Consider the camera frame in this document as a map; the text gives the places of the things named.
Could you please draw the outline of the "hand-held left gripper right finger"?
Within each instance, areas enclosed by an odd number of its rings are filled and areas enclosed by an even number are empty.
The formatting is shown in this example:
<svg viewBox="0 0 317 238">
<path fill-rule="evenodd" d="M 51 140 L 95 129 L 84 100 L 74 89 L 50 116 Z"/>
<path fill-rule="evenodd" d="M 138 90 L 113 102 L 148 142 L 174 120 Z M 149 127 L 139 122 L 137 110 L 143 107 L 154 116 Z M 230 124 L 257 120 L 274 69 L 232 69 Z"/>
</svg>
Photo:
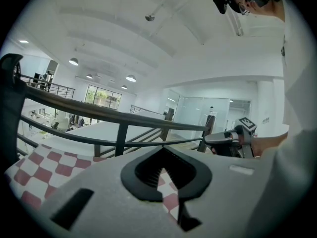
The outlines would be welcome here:
<svg viewBox="0 0 317 238">
<path fill-rule="evenodd" d="M 263 238 L 270 232 L 268 205 L 262 200 L 270 176 L 270 156 L 254 159 L 206 155 L 164 147 L 168 167 L 176 185 L 203 187 L 194 198 L 180 202 L 187 219 L 185 231 L 165 221 L 165 238 Z"/>
</svg>

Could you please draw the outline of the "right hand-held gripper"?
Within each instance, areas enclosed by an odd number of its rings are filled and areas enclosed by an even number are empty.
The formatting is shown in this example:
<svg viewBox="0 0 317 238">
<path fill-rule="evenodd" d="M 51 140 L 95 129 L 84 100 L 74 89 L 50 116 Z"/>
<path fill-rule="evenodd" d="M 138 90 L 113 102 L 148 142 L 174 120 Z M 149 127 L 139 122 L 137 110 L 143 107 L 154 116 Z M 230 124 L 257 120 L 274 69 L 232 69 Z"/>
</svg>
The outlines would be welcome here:
<svg viewBox="0 0 317 238">
<path fill-rule="evenodd" d="M 234 129 L 205 136 L 205 144 L 217 155 L 231 157 L 254 157 L 251 141 L 257 125 L 247 117 L 237 119 Z"/>
</svg>

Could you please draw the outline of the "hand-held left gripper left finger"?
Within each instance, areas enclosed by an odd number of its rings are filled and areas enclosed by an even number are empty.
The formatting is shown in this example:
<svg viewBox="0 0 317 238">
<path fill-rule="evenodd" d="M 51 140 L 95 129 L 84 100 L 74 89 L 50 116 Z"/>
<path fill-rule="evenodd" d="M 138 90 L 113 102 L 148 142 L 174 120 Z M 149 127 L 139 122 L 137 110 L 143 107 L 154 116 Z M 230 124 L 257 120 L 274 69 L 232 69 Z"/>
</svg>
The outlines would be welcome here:
<svg viewBox="0 0 317 238">
<path fill-rule="evenodd" d="M 70 228 L 74 238 L 180 238 L 177 224 L 178 192 L 167 172 L 159 176 L 156 192 L 163 202 L 135 198 L 122 185 L 121 169 L 141 157 L 147 149 L 114 157 L 92 165 L 58 188 L 42 205 L 49 220 L 81 188 L 93 191 L 90 200 Z"/>
</svg>

